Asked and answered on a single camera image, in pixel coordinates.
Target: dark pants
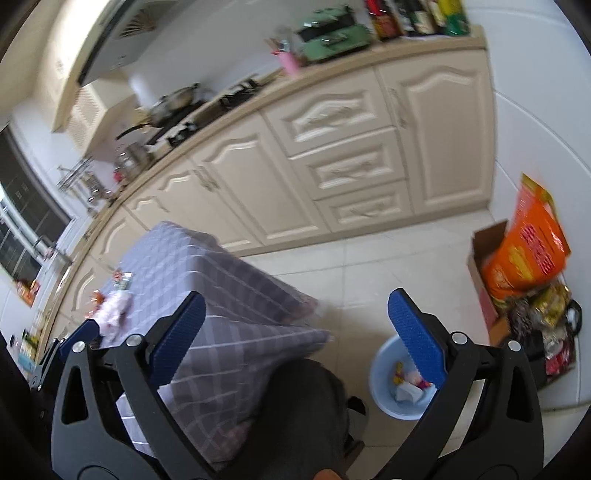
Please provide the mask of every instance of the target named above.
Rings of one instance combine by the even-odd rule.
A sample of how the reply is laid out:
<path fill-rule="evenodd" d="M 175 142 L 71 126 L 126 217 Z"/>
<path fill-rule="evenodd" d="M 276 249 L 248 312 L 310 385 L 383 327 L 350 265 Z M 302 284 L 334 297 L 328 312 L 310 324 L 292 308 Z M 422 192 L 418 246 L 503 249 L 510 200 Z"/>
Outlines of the dark pants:
<path fill-rule="evenodd" d="M 246 443 L 222 480 L 312 480 L 330 469 L 345 478 L 348 414 L 343 384 L 318 362 L 295 360 L 271 377 Z"/>

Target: window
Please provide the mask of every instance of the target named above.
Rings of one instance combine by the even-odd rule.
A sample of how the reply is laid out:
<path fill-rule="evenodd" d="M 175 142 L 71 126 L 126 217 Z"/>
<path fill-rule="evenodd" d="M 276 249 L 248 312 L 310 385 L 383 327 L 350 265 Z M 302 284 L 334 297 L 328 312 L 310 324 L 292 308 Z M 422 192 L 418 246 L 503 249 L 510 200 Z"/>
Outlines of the window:
<path fill-rule="evenodd" d="M 15 280 L 30 283 L 41 269 L 33 246 L 57 242 L 70 218 L 29 168 L 8 128 L 0 132 L 0 264 Z"/>

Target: orange bag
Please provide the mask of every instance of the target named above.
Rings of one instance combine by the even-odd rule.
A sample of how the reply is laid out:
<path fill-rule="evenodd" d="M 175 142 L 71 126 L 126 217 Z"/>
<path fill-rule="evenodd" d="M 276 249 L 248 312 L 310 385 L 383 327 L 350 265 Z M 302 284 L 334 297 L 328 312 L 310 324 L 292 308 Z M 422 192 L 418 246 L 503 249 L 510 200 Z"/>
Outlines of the orange bag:
<path fill-rule="evenodd" d="M 552 197 L 524 174 L 513 223 L 482 267 L 482 278 L 497 308 L 506 310 L 511 299 L 549 283 L 563 270 L 569 255 Z"/>

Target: gray plaid cloth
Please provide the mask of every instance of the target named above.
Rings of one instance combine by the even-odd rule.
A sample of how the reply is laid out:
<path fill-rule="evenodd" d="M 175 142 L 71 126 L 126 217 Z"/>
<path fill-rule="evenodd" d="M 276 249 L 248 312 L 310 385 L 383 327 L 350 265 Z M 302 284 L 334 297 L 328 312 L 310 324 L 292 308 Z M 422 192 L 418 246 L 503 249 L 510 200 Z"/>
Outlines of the gray plaid cloth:
<path fill-rule="evenodd" d="M 246 439 L 269 377 L 280 364 L 310 355 L 330 333 L 293 322 L 316 302 L 221 248 L 214 237 L 162 222 L 123 257 L 134 301 L 114 339 L 146 334 L 191 291 L 207 317 L 172 382 L 158 393 L 183 432 L 214 467 Z M 113 290 L 112 282 L 103 289 Z M 117 403 L 135 447 L 152 454 L 125 396 Z"/>

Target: orange package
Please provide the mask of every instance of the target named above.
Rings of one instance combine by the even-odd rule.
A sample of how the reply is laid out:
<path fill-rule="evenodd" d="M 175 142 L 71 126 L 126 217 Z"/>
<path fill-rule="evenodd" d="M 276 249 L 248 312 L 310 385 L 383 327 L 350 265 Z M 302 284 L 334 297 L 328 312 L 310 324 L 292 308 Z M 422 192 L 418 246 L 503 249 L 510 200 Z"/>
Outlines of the orange package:
<path fill-rule="evenodd" d="M 558 224 L 550 194 L 526 175 L 509 232 L 482 267 L 482 278 L 502 312 L 511 299 L 549 283 L 566 265 L 570 248 Z"/>

